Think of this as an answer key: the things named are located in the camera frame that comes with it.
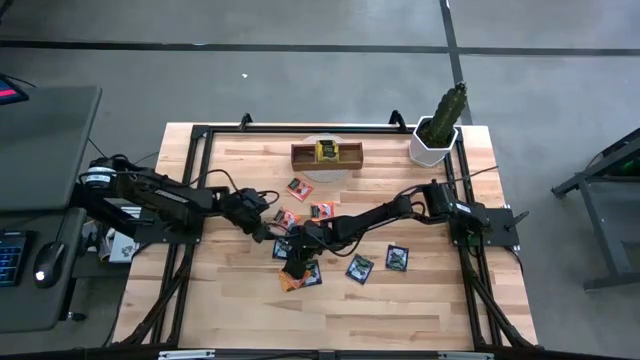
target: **wooden table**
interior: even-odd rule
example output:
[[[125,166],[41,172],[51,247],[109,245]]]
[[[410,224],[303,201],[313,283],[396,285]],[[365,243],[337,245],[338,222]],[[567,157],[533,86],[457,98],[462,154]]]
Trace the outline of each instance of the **wooden table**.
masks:
[[[192,125],[167,125],[159,173],[181,180]],[[471,173],[496,164],[487,127],[465,126],[462,133]],[[304,134],[217,134],[210,169],[227,170],[240,188],[280,192],[280,200],[263,219],[271,219],[284,206],[304,215],[302,221],[309,218],[312,201],[334,201],[338,215],[355,215],[390,201],[411,185],[432,178],[446,180],[442,164],[421,168],[409,160],[407,135],[340,136],[363,142],[364,168],[332,183],[314,183],[315,190],[304,203],[285,190],[293,176],[303,176],[291,170],[289,153],[291,144],[301,142]],[[200,168],[198,161],[194,166]],[[207,186],[227,184],[220,174],[207,181]],[[487,207],[504,204],[497,170],[474,177],[473,188],[476,201]],[[318,258],[324,283],[290,293],[280,288],[278,271],[284,262],[271,258],[273,242],[257,244],[222,218],[206,221],[202,240],[191,272],[181,347],[472,349],[460,261],[445,224],[425,226],[404,220],[367,233],[356,251],[376,264],[365,285],[345,276],[351,258],[325,252]],[[406,273],[385,270],[389,244],[410,249]],[[135,258],[114,341],[129,335],[156,301],[166,253],[166,245],[152,245]],[[524,337],[535,343],[525,286],[513,255],[488,248],[487,260],[496,301]],[[479,308],[483,334],[490,341],[486,311]],[[169,328],[164,326],[165,334]]]

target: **cactus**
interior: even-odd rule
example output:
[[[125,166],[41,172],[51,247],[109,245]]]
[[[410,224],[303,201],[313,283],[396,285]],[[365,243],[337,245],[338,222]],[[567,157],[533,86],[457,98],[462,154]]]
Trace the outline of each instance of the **cactus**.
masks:
[[[444,94],[433,119],[418,129],[418,137],[422,143],[432,149],[449,146],[453,125],[462,114],[466,102],[467,86],[463,82],[459,82]]]

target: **gray floor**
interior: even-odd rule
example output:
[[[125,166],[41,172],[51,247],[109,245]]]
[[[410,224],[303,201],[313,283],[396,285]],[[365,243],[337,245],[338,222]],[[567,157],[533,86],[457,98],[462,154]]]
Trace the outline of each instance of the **gray floor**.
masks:
[[[640,46],[635,0],[449,2],[461,46]],[[436,0],[16,0],[4,20],[2,37],[446,45]],[[640,58],[463,56],[461,64],[473,122],[490,126],[506,198],[531,211],[519,232],[540,344],[638,357],[640,286],[582,290],[605,274],[604,262],[582,199],[557,200],[549,189],[640,125]],[[0,49],[0,71],[39,86],[101,86],[92,137],[133,159],[157,150],[170,121],[239,121],[250,112],[258,122],[384,123],[399,109],[415,122],[453,83],[449,57],[436,54]],[[76,302],[87,323],[20,335],[21,344],[0,336],[0,352],[101,345],[117,299],[96,294],[121,291],[122,281],[86,286],[93,295]]]

